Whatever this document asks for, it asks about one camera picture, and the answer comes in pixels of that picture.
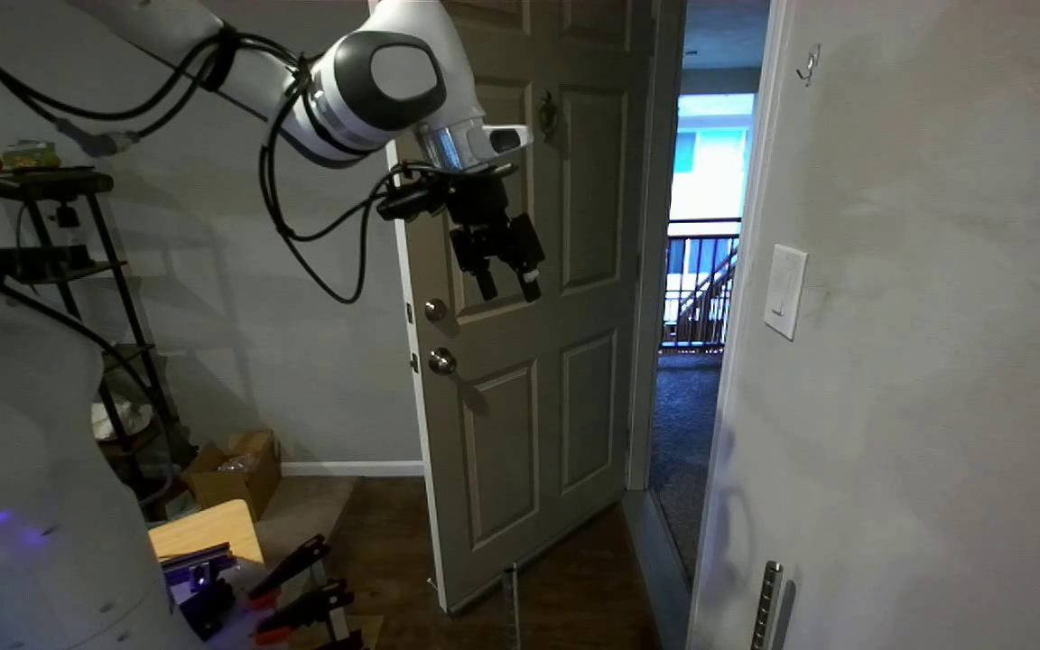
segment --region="baseboard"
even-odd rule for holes
[[[280,462],[280,477],[421,477],[421,462]]]
[[[689,576],[669,533],[669,518],[648,491],[621,498],[624,524],[636,546],[641,589],[648,591],[653,619],[663,650],[683,650],[689,633]]]

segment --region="wire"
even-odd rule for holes
[[[100,349],[130,374],[130,382],[134,382],[153,403],[160,403],[160,397],[155,397],[155,388],[146,385],[146,380],[143,380],[143,374],[121,357],[121,349],[118,349],[115,344],[108,344],[100,331],[92,331],[92,329],[83,325],[78,316],[51,306],[51,302],[43,302],[43,298],[35,298],[35,297],[8,285],[8,281],[0,281],[0,291],[10,297],[10,298],[18,298],[18,302],[30,306],[30,309],[51,316],[53,325],[71,329],[74,334],[90,339],[92,346],[100,346]]]
[[[204,80],[208,69],[214,69],[214,58],[204,58],[204,60],[199,63],[196,80],[187,84],[187,90],[183,90],[155,122],[134,130],[134,136],[143,142],[143,136],[153,136],[155,130],[161,130],[168,120],[177,120],[177,116],[191,104],[196,90],[203,85],[199,80]]]
[[[174,73],[160,84],[155,93],[146,93],[143,101],[130,104],[130,108],[115,108],[115,111],[97,111],[97,108],[78,108],[78,104],[67,104],[67,101],[56,101],[30,84],[23,84],[18,75],[10,75],[3,63],[0,63],[0,84],[18,98],[25,101],[30,108],[35,108],[43,120],[56,120],[51,108],[56,111],[67,111],[67,116],[78,116],[78,120],[97,120],[97,122],[118,122],[118,120],[137,120],[137,116],[146,116],[155,104],[161,104],[161,98],[187,75],[191,60],[196,58],[208,58],[208,49],[215,46],[215,37],[208,39],[199,39],[181,63],[174,63]]]
[[[366,281],[369,281],[369,222],[373,222],[373,204],[388,191],[394,176],[404,173],[409,166],[414,161],[396,161],[394,169],[386,169],[373,191],[344,209],[335,220],[327,220],[322,231],[296,231],[284,211],[280,211],[280,199],[276,199],[276,184],[274,184],[274,143],[276,143],[276,133],[280,133],[280,122],[290,120],[290,111],[296,108],[296,101],[308,93],[308,60],[301,60],[301,73],[296,80],[290,84],[270,126],[266,126],[266,136],[261,143],[261,193],[263,193],[263,204],[266,204],[266,215],[276,231],[276,237],[284,243],[284,250],[296,256],[296,262],[304,266],[304,273],[322,288],[327,291],[335,302],[356,302],[366,297]],[[335,285],[327,285],[322,278],[322,269],[315,269],[315,262],[304,256],[301,243],[319,243],[319,237],[327,237],[335,227],[344,227],[346,220],[361,215],[361,227],[356,227],[356,269],[354,269],[354,285],[344,291]]]
[[[292,58],[290,46],[280,46],[276,39],[266,39],[266,37],[261,37],[261,32],[242,32],[242,46],[244,46],[244,49],[266,49],[266,54],[296,63],[296,58]]]

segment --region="robotic arm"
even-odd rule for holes
[[[215,63],[203,80],[261,120],[280,116],[280,133],[325,166],[351,166],[400,130],[441,173],[476,173],[530,143],[528,126],[487,126],[468,58],[441,0],[378,0],[373,16],[301,69],[248,46],[232,26],[191,0],[67,0],[167,63],[214,39]]]
[[[533,288],[528,215],[504,215],[499,166],[528,126],[487,126],[441,0],[378,0],[319,60],[244,39],[191,0],[67,0],[121,39],[270,120],[322,166],[351,166],[414,130],[427,184],[394,191],[394,215],[447,204],[458,262],[494,291],[485,256]],[[71,331],[0,298],[0,645],[196,645],[167,604],[143,518],[85,429],[97,352]]]
[[[378,0],[373,16],[340,37],[319,60],[290,60],[191,0],[67,0],[167,63],[183,63],[214,44],[203,85],[220,90],[276,130],[308,158],[351,166],[404,130],[414,130],[433,173],[394,186],[384,215],[447,204],[451,250],[462,269],[494,297],[492,256],[515,269],[539,298],[543,245],[528,215],[504,211],[499,169],[530,143],[528,126],[485,122],[468,58],[441,0]]]

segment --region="white wall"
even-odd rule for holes
[[[366,16],[361,3],[315,0],[208,8],[308,54]],[[33,85],[100,108],[130,104],[167,73],[56,0],[0,0],[0,58]],[[56,142],[67,161],[83,161],[0,90],[0,146],[18,136]],[[153,334],[168,357],[181,415],[196,439],[266,421],[290,462],[420,457],[394,231],[373,220],[369,297],[356,306],[327,302],[263,215],[261,142],[263,122],[203,93],[160,136],[104,161],[115,176],[108,211]],[[378,173],[378,155],[354,169],[319,169],[284,150],[290,215],[325,222]],[[10,209],[0,204],[0,243],[10,237]],[[315,245],[311,258],[351,285],[354,243],[351,227]]]
[[[787,650],[1040,645],[1040,3],[778,13],[689,645],[747,645],[769,556]]]

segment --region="light switch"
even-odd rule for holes
[[[804,258],[804,250],[772,245],[765,325],[784,331],[784,339],[794,339],[798,329]]]

